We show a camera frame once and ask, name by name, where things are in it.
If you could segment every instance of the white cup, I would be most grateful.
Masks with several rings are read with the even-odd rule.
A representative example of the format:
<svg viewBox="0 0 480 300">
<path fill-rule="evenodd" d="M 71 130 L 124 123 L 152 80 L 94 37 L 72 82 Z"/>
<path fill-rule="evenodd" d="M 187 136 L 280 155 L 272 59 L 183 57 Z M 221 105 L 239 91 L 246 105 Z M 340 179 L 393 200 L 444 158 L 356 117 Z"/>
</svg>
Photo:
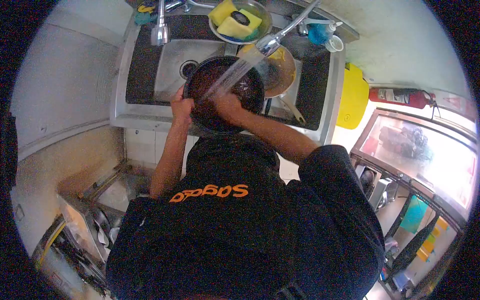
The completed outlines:
<svg viewBox="0 0 480 300">
<path fill-rule="evenodd" d="M 337 52 L 343 50 L 343 42 L 337 36 L 332 36 L 331 39 L 325 42 L 324 46 L 330 52 Z"/>
</svg>

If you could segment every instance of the hand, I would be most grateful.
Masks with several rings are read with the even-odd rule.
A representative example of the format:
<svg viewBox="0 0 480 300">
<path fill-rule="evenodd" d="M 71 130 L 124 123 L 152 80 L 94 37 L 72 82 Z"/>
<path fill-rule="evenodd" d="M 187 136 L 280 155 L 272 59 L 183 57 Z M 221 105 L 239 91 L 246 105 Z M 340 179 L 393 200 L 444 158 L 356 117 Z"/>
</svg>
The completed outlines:
<svg viewBox="0 0 480 300">
<path fill-rule="evenodd" d="M 179 88 L 170 101 L 173 114 L 172 125 L 190 125 L 192 123 L 190 113 L 195 104 L 193 103 L 193 99 L 183 99 L 183 87 L 182 85 Z"/>
<path fill-rule="evenodd" d="M 216 111 L 228 123 L 240 126 L 242 118 L 247 110 L 241 107 L 237 96 L 233 93 L 226 93 L 213 99 Z"/>
</svg>

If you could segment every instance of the yellow sponge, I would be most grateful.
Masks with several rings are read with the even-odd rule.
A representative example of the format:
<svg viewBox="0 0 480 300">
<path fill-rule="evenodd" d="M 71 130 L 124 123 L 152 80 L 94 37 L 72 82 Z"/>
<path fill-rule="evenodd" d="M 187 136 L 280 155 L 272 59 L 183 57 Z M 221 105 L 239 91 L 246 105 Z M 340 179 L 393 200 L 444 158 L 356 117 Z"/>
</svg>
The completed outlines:
<svg viewBox="0 0 480 300">
<path fill-rule="evenodd" d="M 212 19 L 213 23 L 220 26 L 222 22 L 230 16 L 232 12 L 236 12 L 237 8 L 233 5 L 232 0 L 225 0 L 217 5 L 209 14 L 208 17 Z"/>
<path fill-rule="evenodd" d="M 253 29 L 227 17 L 217 29 L 221 35 L 231 36 L 237 39 L 244 39 L 253 33 Z"/>
<path fill-rule="evenodd" d="M 250 27 L 252 30 L 257 29 L 257 27 L 260 26 L 260 24 L 262 23 L 262 19 L 260 19 L 256 15 L 244 9 L 241 9 L 240 12 L 248 18 L 248 20 L 250 21 L 250 24 L 248 25 L 248 27 Z"/>
</svg>

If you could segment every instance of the glass window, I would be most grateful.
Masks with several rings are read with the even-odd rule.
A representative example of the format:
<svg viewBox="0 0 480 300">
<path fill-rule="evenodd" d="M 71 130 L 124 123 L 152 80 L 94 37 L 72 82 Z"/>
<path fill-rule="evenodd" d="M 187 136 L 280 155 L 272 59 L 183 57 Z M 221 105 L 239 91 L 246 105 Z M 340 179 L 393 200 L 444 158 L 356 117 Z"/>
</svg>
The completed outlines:
<svg viewBox="0 0 480 300">
<path fill-rule="evenodd" d="M 468 218 L 477 156 L 465 145 L 418 124 L 379 116 L 360 151 L 425 182 Z"/>
</svg>

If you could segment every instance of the printed logo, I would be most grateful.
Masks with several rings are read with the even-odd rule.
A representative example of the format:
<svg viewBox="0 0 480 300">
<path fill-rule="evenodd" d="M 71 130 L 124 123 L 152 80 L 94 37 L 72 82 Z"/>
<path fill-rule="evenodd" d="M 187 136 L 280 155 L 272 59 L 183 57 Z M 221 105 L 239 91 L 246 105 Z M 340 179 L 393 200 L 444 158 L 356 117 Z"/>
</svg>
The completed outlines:
<svg viewBox="0 0 480 300">
<path fill-rule="evenodd" d="M 196 190 L 184 190 L 182 192 L 178 192 L 175 196 L 170 199 L 169 202 L 183 202 L 188 197 L 198 197 L 204 195 L 211 195 L 213 197 L 225 198 L 229 196 L 232 192 L 233 197 L 241 198 L 248 195 L 248 186 L 245 184 L 237 184 L 233 187 L 227 185 L 225 187 L 218 187 L 213 184 L 207 184 L 203 189 L 196 189 Z"/>
</svg>

